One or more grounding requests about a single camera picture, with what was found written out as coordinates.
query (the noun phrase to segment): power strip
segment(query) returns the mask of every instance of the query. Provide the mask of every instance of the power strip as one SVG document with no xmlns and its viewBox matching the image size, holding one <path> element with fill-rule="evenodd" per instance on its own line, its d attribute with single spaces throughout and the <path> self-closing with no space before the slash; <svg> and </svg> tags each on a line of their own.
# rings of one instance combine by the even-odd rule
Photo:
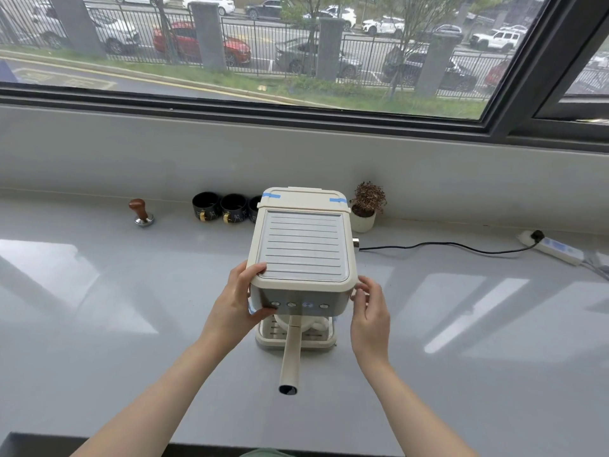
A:
<svg viewBox="0 0 609 457">
<path fill-rule="evenodd" d="M 531 231 L 525 231 L 518 236 L 518 240 L 524 245 L 533 245 L 535 244 L 535 241 L 531 237 L 532 234 L 533 233 Z M 535 246 L 534 250 L 539 250 L 540 252 L 552 255 L 560 260 L 572 264 L 573 266 L 579 266 L 584 260 L 583 251 L 548 237 L 543 238 Z"/>
</svg>

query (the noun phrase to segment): black cable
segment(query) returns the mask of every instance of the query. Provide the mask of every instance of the black cable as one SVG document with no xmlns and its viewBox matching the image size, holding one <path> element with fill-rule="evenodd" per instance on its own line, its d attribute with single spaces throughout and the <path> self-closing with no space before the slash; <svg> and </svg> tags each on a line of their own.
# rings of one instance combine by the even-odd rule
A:
<svg viewBox="0 0 609 457">
<path fill-rule="evenodd" d="M 383 245 L 381 247 L 362 247 L 359 249 L 359 251 L 365 252 L 366 250 L 381 250 L 382 248 L 401 248 L 403 250 L 408 250 L 410 248 L 417 248 L 423 245 L 453 245 L 454 247 L 465 248 L 467 250 L 471 250 L 472 252 L 483 253 L 484 255 L 501 255 L 503 253 L 516 253 L 523 252 L 525 250 L 530 250 L 531 248 L 539 244 L 539 242 L 541 242 L 544 237 L 545 236 L 543 232 L 537 230 L 531 234 L 531 238 L 535 241 L 535 244 L 529 245 L 528 247 L 524 248 L 518 248 L 516 250 L 505 250 L 503 252 L 485 252 L 484 250 L 478 250 L 477 248 L 468 247 L 467 245 L 459 244 L 457 242 L 421 242 L 420 244 L 409 245 L 408 247 L 405 247 L 403 245 Z"/>
</svg>

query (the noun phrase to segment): hand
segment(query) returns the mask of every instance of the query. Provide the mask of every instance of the hand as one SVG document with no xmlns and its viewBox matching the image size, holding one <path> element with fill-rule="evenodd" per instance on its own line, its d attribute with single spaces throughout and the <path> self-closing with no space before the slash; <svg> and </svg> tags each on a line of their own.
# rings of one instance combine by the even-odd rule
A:
<svg viewBox="0 0 609 457">
<path fill-rule="evenodd" d="M 199 341 L 211 344 L 223 358 L 254 328 L 254 326 L 275 313 L 274 309 L 263 308 L 253 315 L 248 310 L 248 290 L 256 274 L 266 269 L 266 263 L 257 263 L 246 268 L 247 261 L 231 270 L 228 283 L 217 298 L 207 317 Z"/>
<path fill-rule="evenodd" d="M 364 375 L 378 364 L 389 365 L 390 315 L 383 289 L 366 276 L 355 285 L 351 347 Z"/>
</svg>

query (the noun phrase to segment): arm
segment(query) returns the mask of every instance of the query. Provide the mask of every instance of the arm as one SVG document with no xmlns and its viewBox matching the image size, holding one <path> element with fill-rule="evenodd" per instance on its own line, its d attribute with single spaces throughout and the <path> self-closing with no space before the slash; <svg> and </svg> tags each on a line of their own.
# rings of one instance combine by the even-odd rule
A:
<svg viewBox="0 0 609 457">
<path fill-rule="evenodd" d="M 249 314 L 250 281 L 266 265 L 246 269 L 246 263 L 232 269 L 199 339 L 73 457 L 158 457 L 163 453 L 207 377 L 249 330 L 273 314 L 272 309 Z"/>
<path fill-rule="evenodd" d="M 353 298 L 351 345 L 402 451 L 408 457 L 475 457 L 477 454 L 400 380 L 389 364 L 390 317 L 383 289 L 368 277 L 359 279 Z"/>
</svg>

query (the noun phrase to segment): espresso machine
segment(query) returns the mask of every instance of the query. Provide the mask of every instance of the espresso machine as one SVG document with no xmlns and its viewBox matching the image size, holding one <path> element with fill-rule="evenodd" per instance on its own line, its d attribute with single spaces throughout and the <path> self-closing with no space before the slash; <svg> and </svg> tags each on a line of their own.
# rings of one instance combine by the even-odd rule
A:
<svg viewBox="0 0 609 457">
<path fill-rule="evenodd" d="M 351 209 L 343 194 L 316 188 L 270 188 L 258 203 L 247 265 L 266 262 L 252 280 L 252 309 L 275 308 L 256 327 L 264 349 L 283 349 L 279 391 L 298 392 L 300 350 L 336 344 L 335 318 L 357 283 Z"/>
</svg>

